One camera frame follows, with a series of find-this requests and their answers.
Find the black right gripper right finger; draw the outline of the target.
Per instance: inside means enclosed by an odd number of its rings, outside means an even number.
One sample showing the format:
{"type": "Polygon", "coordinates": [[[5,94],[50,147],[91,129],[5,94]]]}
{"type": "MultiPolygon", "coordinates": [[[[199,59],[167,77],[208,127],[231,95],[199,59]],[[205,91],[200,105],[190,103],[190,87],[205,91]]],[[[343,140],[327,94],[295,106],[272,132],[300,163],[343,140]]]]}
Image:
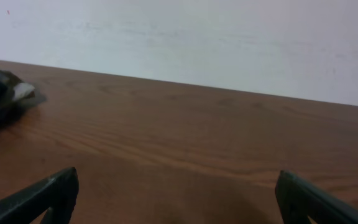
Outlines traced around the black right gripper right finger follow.
{"type": "Polygon", "coordinates": [[[284,224],[358,224],[358,210],[287,170],[280,172],[275,196],[284,224]]]}

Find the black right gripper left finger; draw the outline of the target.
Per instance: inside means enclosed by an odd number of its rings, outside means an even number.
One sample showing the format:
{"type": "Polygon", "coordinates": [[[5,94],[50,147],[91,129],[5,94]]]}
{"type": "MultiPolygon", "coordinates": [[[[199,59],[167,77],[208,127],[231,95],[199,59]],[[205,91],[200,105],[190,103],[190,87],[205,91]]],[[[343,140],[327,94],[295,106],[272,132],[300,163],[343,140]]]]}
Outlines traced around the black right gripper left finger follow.
{"type": "Polygon", "coordinates": [[[68,167],[0,200],[0,223],[69,223],[76,205],[79,180],[68,167]]]}

